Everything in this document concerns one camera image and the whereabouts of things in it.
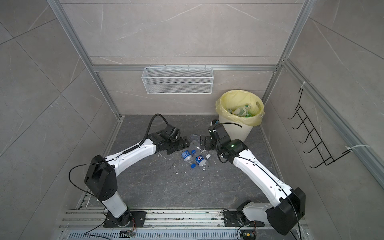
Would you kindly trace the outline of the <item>clear crushed bottle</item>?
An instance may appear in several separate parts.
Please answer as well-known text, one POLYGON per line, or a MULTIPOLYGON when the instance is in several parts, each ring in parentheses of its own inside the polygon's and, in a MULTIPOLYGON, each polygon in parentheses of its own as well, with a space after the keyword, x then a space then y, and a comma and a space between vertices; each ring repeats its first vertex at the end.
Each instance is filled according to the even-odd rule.
POLYGON ((200 151, 201 150, 201 148, 200 148, 201 135, 191 134, 189 139, 190 139, 191 144, 200 151))

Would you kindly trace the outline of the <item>Pepsi blue label bottle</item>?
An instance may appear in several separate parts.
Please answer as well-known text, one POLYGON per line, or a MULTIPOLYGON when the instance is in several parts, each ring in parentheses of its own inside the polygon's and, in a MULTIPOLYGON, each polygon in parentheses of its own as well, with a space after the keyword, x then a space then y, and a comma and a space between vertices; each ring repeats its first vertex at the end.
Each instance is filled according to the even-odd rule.
POLYGON ((208 164, 207 159, 203 155, 195 157, 196 165, 199 167, 204 167, 208 164))

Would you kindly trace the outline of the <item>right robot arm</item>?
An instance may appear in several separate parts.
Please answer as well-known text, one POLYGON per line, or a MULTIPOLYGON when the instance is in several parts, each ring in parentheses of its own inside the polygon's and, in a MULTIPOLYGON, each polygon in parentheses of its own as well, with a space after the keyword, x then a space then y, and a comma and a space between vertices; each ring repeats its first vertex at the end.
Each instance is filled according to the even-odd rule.
POLYGON ((241 140, 232 140, 225 123, 218 119, 211 122, 209 136, 202 136, 201 148, 215 151, 221 163, 231 163, 242 170, 264 193, 269 203, 260 207, 247 202, 239 208, 247 222, 269 223, 274 230, 285 236, 305 216, 306 194, 300 188, 293 189, 272 174, 241 140))

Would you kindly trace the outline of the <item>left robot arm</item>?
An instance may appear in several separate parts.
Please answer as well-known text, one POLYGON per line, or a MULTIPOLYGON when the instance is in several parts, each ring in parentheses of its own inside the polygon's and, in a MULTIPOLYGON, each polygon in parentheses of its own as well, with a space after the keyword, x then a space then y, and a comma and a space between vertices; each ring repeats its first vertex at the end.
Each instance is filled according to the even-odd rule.
POLYGON ((85 184, 115 219, 127 219, 130 210, 118 193, 117 177, 140 160, 165 151, 170 155, 187 149, 189 141, 180 137, 180 130, 167 125, 164 130, 146 134, 136 145, 107 157, 95 156, 88 168, 85 184))

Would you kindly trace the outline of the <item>white plastic waste bin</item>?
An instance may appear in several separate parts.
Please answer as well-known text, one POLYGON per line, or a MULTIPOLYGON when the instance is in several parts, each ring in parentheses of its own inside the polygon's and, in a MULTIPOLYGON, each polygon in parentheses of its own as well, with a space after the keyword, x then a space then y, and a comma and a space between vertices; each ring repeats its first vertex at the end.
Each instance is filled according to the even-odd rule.
MULTIPOLYGON (((219 121, 220 121, 220 123, 235 123, 234 121, 226 119, 222 116, 219 116, 219 121)), ((242 123, 239 123, 239 125, 242 127, 239 127, 239 126, 233 125, 233 124, 226 124, 226 125, 224 125, 224 128, 226 129, 227 133, 229 134, 231 140, 239 139, 242 142, 245 142, 246 138, 250 134, 253 127, 242 124, 242 123)))

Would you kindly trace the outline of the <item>yellow bin liner bag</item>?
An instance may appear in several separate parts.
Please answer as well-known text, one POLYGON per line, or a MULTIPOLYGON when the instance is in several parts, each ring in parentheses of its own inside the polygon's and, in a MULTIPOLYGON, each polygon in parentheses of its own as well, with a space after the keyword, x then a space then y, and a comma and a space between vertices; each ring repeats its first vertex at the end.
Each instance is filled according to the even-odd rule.
POLYGON ((219 116, 251 127, 262 123, 265 115, 264 103, 251 92, 231 90, 216 101, 219 116))

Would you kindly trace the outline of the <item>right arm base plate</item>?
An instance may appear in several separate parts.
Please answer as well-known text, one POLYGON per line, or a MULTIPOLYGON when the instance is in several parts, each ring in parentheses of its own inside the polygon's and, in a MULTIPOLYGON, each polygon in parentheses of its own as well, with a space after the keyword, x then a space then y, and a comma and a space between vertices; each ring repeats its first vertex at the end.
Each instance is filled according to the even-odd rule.
POLYGON ((266 220, 254 220, 251 221, 246 218, 246 216, 239 211, 230 211, 228 209, 224 209, 222 211, 225 227, 240 227, 242 225, 251 224, 253 222, 256 223, 256 227, 264 227, 266 224, 266 220))

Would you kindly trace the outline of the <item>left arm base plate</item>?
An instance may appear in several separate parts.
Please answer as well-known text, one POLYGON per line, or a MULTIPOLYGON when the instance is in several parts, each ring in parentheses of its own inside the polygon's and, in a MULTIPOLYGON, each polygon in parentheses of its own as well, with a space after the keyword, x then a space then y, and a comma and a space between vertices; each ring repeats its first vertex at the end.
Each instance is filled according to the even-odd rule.
POLYGON ((147 212, 134 211, 124 213, 121 217, 115 218, 111 213, 108 213, 104 222, 104 228, 142 228, 146 219, 147 212))

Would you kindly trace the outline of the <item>aluminium front rail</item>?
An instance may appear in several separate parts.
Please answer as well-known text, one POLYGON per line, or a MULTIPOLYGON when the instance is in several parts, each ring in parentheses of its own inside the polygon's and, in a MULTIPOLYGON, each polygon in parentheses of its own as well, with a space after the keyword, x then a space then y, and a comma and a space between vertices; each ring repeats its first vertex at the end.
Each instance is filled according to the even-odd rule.
POLYGON ((311 240, 312 233, 301 220, 287 235, 280 235, 268 224, 242 225, 225 215, 230 210, 135 210, 145 213, 135 226, 105 228, 107 212, 103 209, 67 211, 55 240, 311 240))

